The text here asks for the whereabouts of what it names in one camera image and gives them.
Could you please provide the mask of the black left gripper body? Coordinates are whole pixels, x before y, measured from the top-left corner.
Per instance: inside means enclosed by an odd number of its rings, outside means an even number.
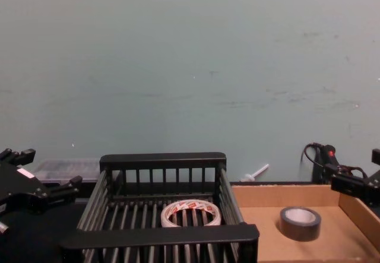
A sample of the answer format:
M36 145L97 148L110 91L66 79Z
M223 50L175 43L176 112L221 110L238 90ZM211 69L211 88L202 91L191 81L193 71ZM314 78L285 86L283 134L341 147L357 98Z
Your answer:
M15 210L41 211L48 205L44 184L23 168L1 162L1 214Z

